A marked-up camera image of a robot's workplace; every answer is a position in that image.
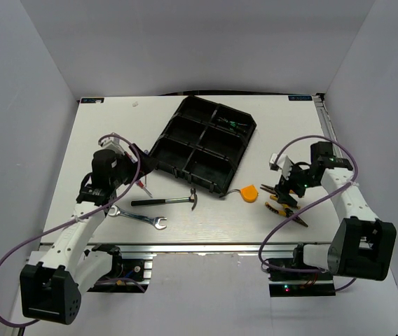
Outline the black green precision screwdriver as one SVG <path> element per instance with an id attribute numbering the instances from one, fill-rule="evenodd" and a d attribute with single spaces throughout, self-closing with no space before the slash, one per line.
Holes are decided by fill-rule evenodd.
<path id="1" fill-rule="evenodd" d="M 218 121 L 219 123 L 223 123 L 223 124 L 229 125 L 230 127 L 236 127 L 236 126 L 238 125 L 236 122 L 234 122 L 234 121 L 232 121 L 232 120 L 228 120 L 228 119 L 226 119 L 226 118 L 222 118 L 222 117 L 219 117 L 219 118 L 217 119 L 217 121 Z"/>

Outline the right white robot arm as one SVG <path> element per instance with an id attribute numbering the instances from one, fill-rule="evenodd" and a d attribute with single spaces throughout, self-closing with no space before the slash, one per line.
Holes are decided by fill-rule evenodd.
<path id="1" fill-rule="evenodd" d="M 291 261 L 292 273 L 307 279 L 316 270 L 334 276 L 382 281 L 386 278 L 397 231 L 366 203 L 355 183 L 355 166 L 337 157 L 331 142 L 310 147 L 310 162 L 292 162 L 284 153 L 272 154 L 270 168 L 280 170 L 274 187 L 278 202 L 296 208 L 309 188 L 322 187 L 330 197 L 340 225 L 329 244 L 299 244 Z"/>

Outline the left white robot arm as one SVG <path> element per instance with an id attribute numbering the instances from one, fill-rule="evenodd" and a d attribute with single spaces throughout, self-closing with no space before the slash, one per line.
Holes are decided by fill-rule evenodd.
<path id="1" fill-rule="evenodd" d="M 81 182 L 73 214 L 73 224 L 62 229 L 51 248 L 35 265 L 25 265 L 20 273 L 23 316 L 65 325 L 76 318 L 84 293 L 103 276 L 116 279 L 123 271 L 114 245 L 83 252 L 93 233 L 106 218 L 121 186 L 150 174 L 156 159 L 138 146 L 130 150 L 136 161 L 116 144 L 96 151 L 91 171 Z"/>

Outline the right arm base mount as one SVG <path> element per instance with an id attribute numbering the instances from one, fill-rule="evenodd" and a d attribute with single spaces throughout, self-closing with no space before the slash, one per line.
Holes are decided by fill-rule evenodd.
<path id="1" fill-rule="evenodd" d="M 266 267 L 268 289 L 272 298 L 335 296 L 333 276 L 329 273 L 297 273 Z"/>

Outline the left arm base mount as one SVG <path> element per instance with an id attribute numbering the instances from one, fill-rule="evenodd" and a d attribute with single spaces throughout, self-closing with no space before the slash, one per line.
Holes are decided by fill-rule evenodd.
<path id="1" fill-rule="evenodd" d="M 106 252 L 113 256 L 112 270 L 102 276 L 88 292 L 92 293 L 141 293 L 146 290 L 151 278 L 153 255 L 148 253 L 122 252 L 119 246 L 98 244 L 86 248 L 83 259 L 92 252 Z"/>

